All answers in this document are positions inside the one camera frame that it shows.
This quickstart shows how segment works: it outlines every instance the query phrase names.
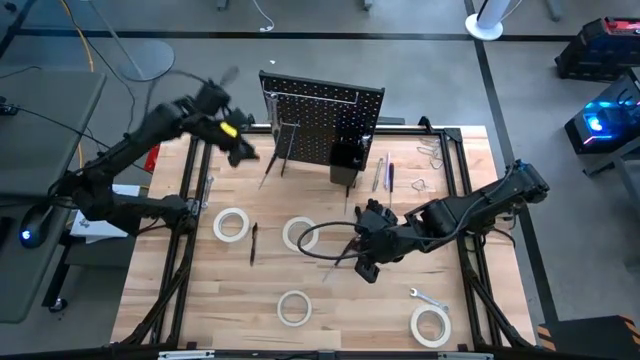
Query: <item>black pegboard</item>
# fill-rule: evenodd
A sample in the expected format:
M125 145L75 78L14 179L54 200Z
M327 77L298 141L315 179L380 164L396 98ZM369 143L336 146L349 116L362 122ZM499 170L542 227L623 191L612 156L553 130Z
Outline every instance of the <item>black pegboard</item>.
M336 142L358 145L363 137L369 136L360 171L366 168L384 88L372 89L264 71L260 71L260 82L268 110L269 97L277 96L278 123L299 124L295 134L294 126L273 127L279 158L287 156L294 136L289 160L328 166L331 147Z

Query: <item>white tape roll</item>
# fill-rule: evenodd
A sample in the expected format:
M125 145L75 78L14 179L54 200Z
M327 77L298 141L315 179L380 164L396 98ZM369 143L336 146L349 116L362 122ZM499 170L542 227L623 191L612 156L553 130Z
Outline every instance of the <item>white tape roll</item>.
M307 313L304 315L302 320L298 321L297 323L294 323L285 319L284 315L282 315L282 304L284 304L284 300L289 296L300 296L307 303ZM280 318L280 321L282 321L283 324L291 327L302 326L307 321L309 321L310 317L311 317L311 299L309 299L307 294L303 293L302 291L300 290L287 291L286 293L284 293L284 295L282 295L282 297L280 297L280 300L278 300L278 318Z
M295 217L287 221L287 223L284 225L284 229L282 229L282 241L284 241L284 244L289 249L297 252L300 252L300 250L298 250L298 245L296 244L298 239L291 241L291 239L289 239L289 231L291 231L291 228L293 227L293 225L299 224L299 223L305 223L309 226L316 226L316 224L313 221L311 221L311 219L304 216ZM318 230L317 229L313 230L311 236L312 236L311 241L309 241L306 245L302 245L302 248L307 251L309 251L312 247L314 247L318 242Z
M440 335L436 338L436 340L427 340L425 339L420 331L418 331L418 319L420 315L431 312L440 321L440 325L442 326L442 330L440 330ZM447 341L449 341L449 337L451 336L451 320L449 316L439 307L431 304L422 305L416 308L411 315L411 321L409 322L411 326L411 334L413 337L423 346L428 348L438 348L444 345Z
M233 215L238 215L242 219L242 229L240 229L239 233L233 236L227 236L222 233L222 223L229 216L233 216ZM249 216L247 215L246 212L242 211L242 209L239 209L239 208L224 209L218 214L218 216L216 216L216 219L213 221L213 233L216 235L218 239L224 242L229 242L229 243L236 242L242 239L243 237L245 237L248 231L249 231Z

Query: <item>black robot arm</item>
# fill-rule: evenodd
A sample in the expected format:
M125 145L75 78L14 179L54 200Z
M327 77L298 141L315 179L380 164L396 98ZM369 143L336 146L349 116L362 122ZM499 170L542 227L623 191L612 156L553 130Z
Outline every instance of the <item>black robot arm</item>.
M379 269L376 263L401 261L418 250L431 252L458 234L484 234L495 224L495 217L522 203L545 199L549 186L530 164L516 161L506 175L463 197L449 196L433 200L405 214L406 223L377 201L370 199L364 212L356 209L360 234L358 250L362 254L356 272L374 283Z
M204 84L195 98L184 97L158 105L140 127L82 169L64 176L50 188L50 196L71 197L87 220L106 220L127 231L131 218L161 218L180 233L195 224L191 209L178 195L148 199L115 194L113 179L157 144L187 132L227 153L231 166L258 159L253 146L241 134L250 120L228 108L229 95L213 82ZM222 111L223 119L214 116Z

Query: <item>wooden tabletop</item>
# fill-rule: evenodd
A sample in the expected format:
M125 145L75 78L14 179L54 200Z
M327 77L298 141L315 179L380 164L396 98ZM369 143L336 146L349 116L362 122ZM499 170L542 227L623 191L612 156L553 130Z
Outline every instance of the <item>wooden tabletop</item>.
M485 128L461 129L473 188L495 181L497 175ZM424 304L409 297L409 289L415 287L450 308L452 334L441 349L456 350L461 343L472 347L455 242L429 254L414 252L399 263L382 265L375 284L366 283L355 273L355 259L343 261L323 283L333 261L304 256L283 243L282 229L293 217L306 216L316 224L354 221L354 207L366 204L367 199L388 204L389 193L382 187L382 176L377 191L372 193L371 189L378 159L387 152L391 152L395 163L392 210L401 222L405 212L448 196L444 168L434 169L430 158L416 150L420 146L417 136L376 135L367 169L359 176L347 201L346 214L345 187L329 182L329 169L325 166L288 162L281 178L282 160L277 160L258 190L274 142L268 135L247 138L262 155L262 161L243 162L232 169L224 154L214 151L210 173L215 181L209 194L209 208L202 214L198 228L181 344L197 341L199 348L246 350L428 350L418 344L409 330L411 313ZM150 197L178 193L188 145L188 136L162 145ZM451 153L457 168L455 152ZM196 166L192 189L198 172ZM457 188L462 189L457 172L456 177ZM426 191L411 188L411 182L418 178L425 180ZM253 267L249 266L251 232L232 244L216 239L213 234L214 218L229 207L243 209L251 226L259 224ZM229 227L236 227L237 231L239 222L230 219L225 231ZM313 251L337 255L352 236L353 228L347 226L322 229ZM168 243L166 229L138 238L112 341L129 335L156 300ZM511 242L500 234L490 233L485 252L496 302L521 335L535 341ZM310 320L298 328L285 326L276 315L279 298L289 290L305 292L312 303ZM479 300L477 303L482 331L489 341L486 312ZM169 331L171 309L173 302L167 311L163 336ZM303 302L292 300L285 306L290 320L300 318L303 311ZM439 326L433 321L422 321L420 329L427 338L439 334Z

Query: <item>concrete floor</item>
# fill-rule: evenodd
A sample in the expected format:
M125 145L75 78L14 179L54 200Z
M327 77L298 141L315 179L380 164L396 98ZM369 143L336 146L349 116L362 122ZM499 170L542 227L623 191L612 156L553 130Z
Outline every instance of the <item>concrete floor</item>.
M104 29L85 2L69 2L83 28ZM218 12L213 0L95 2L119 30L255 32L267 25L249 0L231 0L225 12ZM481 1L473 2L479 9ZM361 11L355 0L260 3L275 20L278 32L463 34L467 15L463 0L377 0L370 13ZM634 0L565 0L561 4L566 13L555 23L548 18L544 1L524 1L505 20L505 33L575 35L583 24L601 16L640 16ZM23 28L69 29L70 23L57 2L39 1ZM124 61L112 40L91 41L110 63ZM143 40L124 41L126 46L136 46ZM266 110L257 73L265 70L385 87L381 115L403 117L408 123L426 115L439 125L486 126L500 172L504 154L510 152L505 144L510 143L515 157L533 163L551 186L549 198L531 207L531 215L560 319L626 314L640 321L640 279L625 268L629 259L640 256L635 236L637 215L615 174L588 179L581 173L581 159L562 130L564 123L607 85L558 79L553 58L565 43L485 44L509 140L502 138L501 142L498 131L502 130L496 130L495 113L489 107L472 41L166 41L176 53L175 69L216 79L227 67L239 66L240 76L228 90L234 104L252 112L259 122L266 118ZM109 79L90 128L101 141L113 144L126 130L131 100L97 57L95 61L96 71L106 72ZM0 74L29 65L87 69L77 38L18 36L0 59ZM147 84L129 85L142 103ZM153 102L193 93L196 88L189 80L167 77ZM141 113L138 104L136 121ZM83 141L83 146L89 149L85 151L94 151L90 142ZM148 184L150 178L128 170L119 181ZM539 324L544 319L520 231L515 237L532 322ZM0 354L91 347L109 341L126 271L73 271L63 290L70 307L61 315L51 315L34 306L24 323L0 325ZM88 332L87 325L95 332Z

